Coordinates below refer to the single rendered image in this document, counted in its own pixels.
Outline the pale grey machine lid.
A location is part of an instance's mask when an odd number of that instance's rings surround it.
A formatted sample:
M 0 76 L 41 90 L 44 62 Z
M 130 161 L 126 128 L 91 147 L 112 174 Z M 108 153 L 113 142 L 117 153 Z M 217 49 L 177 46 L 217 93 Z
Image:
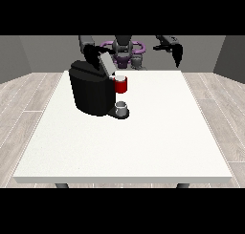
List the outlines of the pale grey machine lid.
M 114 65 L 109 53 L 102 53 L 100 55 L 100 63 L 108 76 L 111 76 L 116 72 L 116 66 Z

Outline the black coffee machine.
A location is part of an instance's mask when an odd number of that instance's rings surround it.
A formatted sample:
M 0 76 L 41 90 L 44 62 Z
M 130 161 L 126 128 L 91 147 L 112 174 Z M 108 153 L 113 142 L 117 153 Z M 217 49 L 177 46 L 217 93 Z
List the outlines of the black coffee machine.
M 117 119 L 129 117 L 129 110 L 123 117 L 116 115 L 116 92 L 114 77 L 108 76 L 100 65 L 97 70 L 86 61 L 75 61 L 69 76 L 76 106 L 90 116 L 111 116 Z

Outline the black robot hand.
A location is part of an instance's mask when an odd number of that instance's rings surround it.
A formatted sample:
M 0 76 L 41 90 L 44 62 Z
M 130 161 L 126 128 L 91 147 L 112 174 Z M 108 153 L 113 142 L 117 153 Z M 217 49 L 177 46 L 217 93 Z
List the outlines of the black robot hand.
M 112 53 L 110 49 L 101 46 L 86 45 L 83 48 L 83 54 L 86 61 L 97 70 L 100 68 L 99 57 L 102 53 L 106 52 Z
M 169 44 L 169 45 L 161 44 L 159 46 L 155 46 L 153 50 L 154 51 L 165 50 L 168 53 L 172 53 L 172 57 L 174 59 L 175 65 L 176 67 L 179 67 L 184 52 L 184 48 L 181 44 Z

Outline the small grey cup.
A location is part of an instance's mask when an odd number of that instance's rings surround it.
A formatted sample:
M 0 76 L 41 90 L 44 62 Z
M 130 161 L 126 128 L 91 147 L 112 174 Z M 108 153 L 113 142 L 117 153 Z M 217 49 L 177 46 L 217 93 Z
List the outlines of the small grey cup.
M 116 115 L 119 117 L 123 117 L 127 113 L 127 104 L 124 101 L 118 101 L 115 104 Z

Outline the red pod holder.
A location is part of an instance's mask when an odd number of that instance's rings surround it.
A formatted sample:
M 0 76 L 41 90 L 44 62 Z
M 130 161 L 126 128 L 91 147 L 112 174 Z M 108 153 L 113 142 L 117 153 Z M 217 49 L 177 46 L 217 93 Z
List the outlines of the red pod holder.
M 127 77 L 125 75 L 116 75 L 114 84 L 116 93 L 123 94 L 127 91 Z

